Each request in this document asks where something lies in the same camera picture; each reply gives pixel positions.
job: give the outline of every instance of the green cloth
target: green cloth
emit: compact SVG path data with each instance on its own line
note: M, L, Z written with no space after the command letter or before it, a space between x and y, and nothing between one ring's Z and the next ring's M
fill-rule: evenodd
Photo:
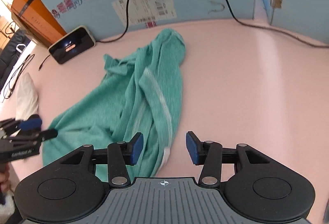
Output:
M44 142L43 164L83 144L106 148L141 132L144 148L137 165L127 166L129 176L154 176L178 128L179 66L184 55L183 38L172 29L164 29L149 45L122 60L104 55L106 75L101 84L51 123L49 128L58 130L58 136ZM108 181L107 167L97 166L96 176Z

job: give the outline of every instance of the gray ribbed plate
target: gray ribbed plate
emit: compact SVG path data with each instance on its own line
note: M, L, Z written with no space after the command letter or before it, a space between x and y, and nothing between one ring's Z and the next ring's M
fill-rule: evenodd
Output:
M257 224L234 212L218 191L192 178L137 178L112 190L99 209L72 224ZM294 224L309 224L301 219Z

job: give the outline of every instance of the pink surface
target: pink surface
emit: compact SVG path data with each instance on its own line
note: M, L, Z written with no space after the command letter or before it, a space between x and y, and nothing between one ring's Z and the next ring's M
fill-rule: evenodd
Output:
M329 50L313 49L283 35L246 28L233 20L199 21L166 27L186 43L181 66L183 104L179 129L167 165L159 177L194 176L185 148L193 130L201 140L235 148L247 143L311 181L316 190L310 212L321 223L329 197ZM164 27L131 32L113 44L94 48L58 65L48 52L34 49L26 69L39 94L43 128L100 83L105 72L102 56L122 58L143 47ZM4 103L0 119L15 115L16 96ZM42 165L41 157L13 163L20 179ZM224 165L222 180L233 175Z

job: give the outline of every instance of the smartphone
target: smartphone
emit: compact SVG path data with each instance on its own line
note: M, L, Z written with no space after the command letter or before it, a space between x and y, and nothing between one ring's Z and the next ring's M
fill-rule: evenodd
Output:
M59 64L64 64L95 44L96 41L88 29L79 26L53 44L48 51Z

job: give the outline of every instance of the person's hand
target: person's hand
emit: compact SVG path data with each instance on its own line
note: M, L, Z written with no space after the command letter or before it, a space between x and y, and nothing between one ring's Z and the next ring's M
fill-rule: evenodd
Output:
M6 192L10 188L9 182L9 165L6 165L6 170L4 173L0 173L0 187L2 192Z

